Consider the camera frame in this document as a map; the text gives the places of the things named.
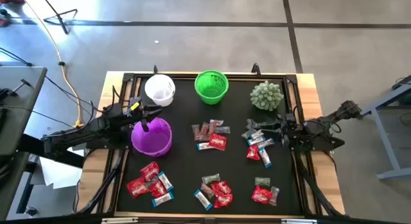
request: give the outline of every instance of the gray table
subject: gray table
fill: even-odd
[[[2,101],[5,105],[24,107],[32,110],[44,82],[47,69],[44,67],[0,67],[0,88],[14,89],[25,79],[32,87],[23,86],[17,97],[7,97]],[[11,176],[8,182],[0,187],[0,220],[5,220],[12,204],[14,194],[21,176],[26,168],[29,153],[17,152],[21,135],[30,118],[30,111],[11,108],[7,113],[6,123],[0,132],[0,156],[14,155]]]

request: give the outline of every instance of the white paper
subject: white paper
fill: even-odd
[[[84,150],[73,151],[68,148],[68,151],[84,157]],[[45,158],[40,158],[44,181],[47,186],[53,184],[53,189],[74,186],[82,176],[82,169],[69,166],[63,163],[55,162]]]

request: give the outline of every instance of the tripod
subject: tripod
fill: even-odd
[[[69,11],[66,11],[66,12],[57,13],[57,11],[56,11],[56,10],[53,8],[53,6],[49,3],[49,1],[48,1],[48,0],[45,0],[45,1],[46,1],[47,4],[50,6],[50,8],[54,11],[54,13],[56,13],[56,15],[54,15],[54,16],[52,16],[52,17],[45,18],[45,19],[43,19],[43,21],[44,21],[44,22],[51,22],[51,21],[49,21],[50,19],[57,17],[57,19],[58,19],[61,27],[63,28],[64,33],[65,33],[66,35],[68,35],[69,32],[67,31],[66,25],[64,24],[64,21],[63,21],[63,19],[61,18],[61,15],[64,15],[64,14],[67,14],[67,13],[70,13],[70,12],[75,12],[74,15],[76,15],[76,13],[77,13],[78,10],[77,10],[77,9],[72,9],[72,10],[69,10]]]

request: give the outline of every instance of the purple bowl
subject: purple bowl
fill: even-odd
[[[154,118],[147,123],[148,132],[144,132],[141,122],[134,125],[131,133],[131,142],[140,153],[151,157],[163,156],[171,148],[171,128],[169,124],[161,119]]]

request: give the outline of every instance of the wooden table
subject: wooden table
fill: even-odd
[[[104,106],[111,104],[112,99],[112,85],[115,86],[116,90],[119,92],[121,90],[121,84],[123,79],[124,73],[130,72],[114,72],[109,71],[107,72],[103,92],[101,93],[99,109],[102,109]],[[301,97],[301,103],[304,110],[304,118],[311,119],[322,116],[321,105],[319,96],[317,93],[317,88],[315,86],[315,80],[313,74],[297,74],[298,79],[298,86],[299,92]],[[295,98],[293,97],[293,93],[290,92],[292,97],[292,105],[295,106]],[[106,165],[108,150],[96,150],[90,156],[87,157],[83,167],[82,177],[80,179],[80,184],[78,188],[79,194],[79,202],[77,209],[80,210],[83,208],[87,202],[92,198],[95,194],[101,182],[103,180],[104,169]],[[315,170],[315,176],[317,178],[317,184],[320,187],[321,191],[324,193],[326,198],[332,203],[334,208],[341,213],[344,213],[344,205],[342,203],[342,198],[340,194],[340,188],[338,185],[337,173],[335,171],[334,163],[332,160],[322,152],[312,152],[312,159],[313,165]],[[313,202],[313,194],[311,189],[309,188],[308,184],[306,183],[307,192],[308,192],[308,199],[309,199],[309,206],[312,212],[315,213],[314,209],[314,202]],[[104,211],[108,209],[110,198],[111,198],[111,191],[112,186],[110,186],[107,190],[107,196],[105,200],[105,207]],[[132,212],[117,212],[118,215],[121,216],[142,216],[142,213],[132,213]],[[151,214],[150,216],[161,216],[161,214]],[[216,215],[197,215],[199,216],[216,216]],[[244,215],[247,218],[252,218],[253,216]]]

